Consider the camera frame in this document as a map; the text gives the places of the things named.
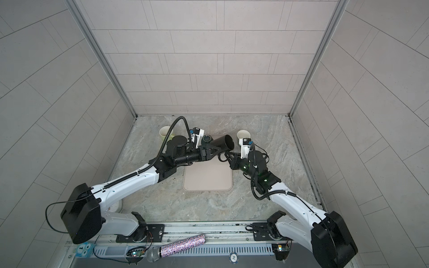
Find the black mug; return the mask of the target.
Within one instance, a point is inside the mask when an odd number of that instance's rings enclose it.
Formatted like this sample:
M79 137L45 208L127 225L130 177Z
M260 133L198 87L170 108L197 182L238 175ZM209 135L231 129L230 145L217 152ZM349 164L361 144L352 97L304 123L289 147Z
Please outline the black mug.
M234 141L230 135L223 135L214 139L210 144L221 148L222 153L232 151L235 148Z

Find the grey mug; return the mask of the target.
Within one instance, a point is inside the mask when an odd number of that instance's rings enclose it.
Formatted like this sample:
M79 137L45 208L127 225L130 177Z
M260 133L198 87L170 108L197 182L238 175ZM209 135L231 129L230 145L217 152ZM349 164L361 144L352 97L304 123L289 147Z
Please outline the grey mug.
M247 130L239 130L236 134L236 137L238 140L244 139L244 138L251 138L251 134Z

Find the light green mug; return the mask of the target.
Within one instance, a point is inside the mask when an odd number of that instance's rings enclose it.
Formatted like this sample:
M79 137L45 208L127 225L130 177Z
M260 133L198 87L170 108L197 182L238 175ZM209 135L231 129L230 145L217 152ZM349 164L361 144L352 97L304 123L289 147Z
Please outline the light green mug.
M161 136L161 140L164 141L168 131L170 130L170 126L164 126L159 130L159 135ZM174 131L171 131L167 141L170 141L174 137Z

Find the dark green faceted mug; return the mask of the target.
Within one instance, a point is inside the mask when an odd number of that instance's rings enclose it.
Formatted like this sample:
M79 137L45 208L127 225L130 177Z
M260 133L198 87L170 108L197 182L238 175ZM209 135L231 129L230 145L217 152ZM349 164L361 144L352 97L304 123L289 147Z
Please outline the dark green faceted mug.
M213 141L213 137L211 135L204 135L201 138L201 145L210 144Z

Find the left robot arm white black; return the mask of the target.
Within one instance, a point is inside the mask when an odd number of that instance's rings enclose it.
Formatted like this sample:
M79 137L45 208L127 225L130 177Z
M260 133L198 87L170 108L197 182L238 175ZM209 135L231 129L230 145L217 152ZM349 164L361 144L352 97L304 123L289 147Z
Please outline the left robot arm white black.
M125 197L172 176L178 167L209 161L235 147L229 135L196 146L184 136L175 136L166 143L166 149L141 169L109 183L78 185L70 195L60 216L76 245L97 235L119 235L130 241L147 238L147 224L137 212L128 214L109 212L108 209Z

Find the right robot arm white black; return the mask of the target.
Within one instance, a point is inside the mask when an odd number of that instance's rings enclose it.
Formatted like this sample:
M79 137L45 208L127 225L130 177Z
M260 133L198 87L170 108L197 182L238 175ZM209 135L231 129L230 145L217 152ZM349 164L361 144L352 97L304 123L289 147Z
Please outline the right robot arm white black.
M239 153L225 153L232 170L241 171L250 181L252 195L259 201L268 199L282 207L267 220L274 239L287 237L313 253L322 268L343 268L358 253L358 247L344 221L335 211L330 213L311 205L292 192L267 168L266 157L251 151L247 158Z

